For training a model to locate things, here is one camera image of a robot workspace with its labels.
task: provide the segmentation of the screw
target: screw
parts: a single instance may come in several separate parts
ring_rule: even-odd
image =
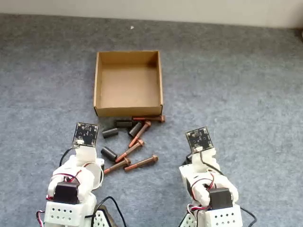
[[[135,163],[135,164],[133,164],[131,166],[125,167],[124,170],[126,172],[128,172],[128,171],[131,171],[132,169],[136,169],[136,168],[142,167],[143,165],[146,165],[146,164],[155,164],[158,160],[159,160],[158,156],[153,155],[150,158],[147,158],[145,160],[137,162],[137,163]]]
[[[134,150],[136,150],[136,148],[141,147],[144,145],[144,141],[141,139],[138,139],[137,142],[131,147],[129,148],[126,152],[124,152],[122,155],[120,155],[117,159],[116,162],[120,162],[124,157],[126,157],[127,155],[129,155],[130,153],[132,153]]]
[[[134,121],[159,121],[161,123],[165,122],[165,116],[164,115],[160,115],[157,117],[133,117]]]
[[[108,174],[109,172],[112,172],[120,167],[123,167],[123,166],[129,166],[131,164],[131,160],[129,158],[124,158],[124,160],[122,162],[119,162],[115,165],[113,165],[112,167],[104,170],[104,174]]]
[[[150,127],[152,123],[150,121],[146,121],[144,126],[138,131],[137,135],[134,137],[134,139],[130,142],[128,145],[129,148],[131,148],[134,143],[139,139],[139,137],[147,130],[148,127]]]

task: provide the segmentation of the white wall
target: white wall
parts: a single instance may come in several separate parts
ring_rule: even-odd
[[[303,27],[303,0],[0,0],[0,12]]]

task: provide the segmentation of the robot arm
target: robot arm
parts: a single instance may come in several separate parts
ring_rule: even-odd
[[[193,201],[188,204],[180,227],[188,223],[191,227],[242,227],[240,207],[236,204],[238,190],[221,174],[207,128],[187,132],[187,140],[192,150],[191,161],[179,169]]]
[[[95,149],[97,133],[97,125],[77,124],[71,148],[76,155],[71,155],[53,172],[47,190],[45,224],[37,216],[41,227],[91,226],[97,203],[92,190],[102,185],[104,176],[104,160],[97,158]],[[106,218],[102,224],[110,226]]]

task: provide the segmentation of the black magnet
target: black magnet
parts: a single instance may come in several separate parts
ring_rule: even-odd
[[[132,126],[133,126],[132,121],[126,121],[126,120],[117,120],[116,121],[117,128],[131,128]]]
[[[118,156],[115,152],[113,152],[108,147],[103,147],[101,149],[101,154],[104,155],[105,157],[107,157],[112,162],[114,162]]]
[[[108,129],[102,132],[102,136],[104,138],[108,138],[111,136],[115,136],[118,135],[118,129],[117,128],[113,128],[113,129]]]
[[[137,123],[129,132],[128,132],[128,135],[130,135],[131,137],[135,137],[142,127],[143,127],[143,124],[142,124],[141,122],[138,122],[138,123]]]

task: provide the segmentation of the cardboard box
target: cardboard box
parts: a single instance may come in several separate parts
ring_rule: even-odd
[[[94,108],[97,116],[160,115],[159,51],[98,52]]]

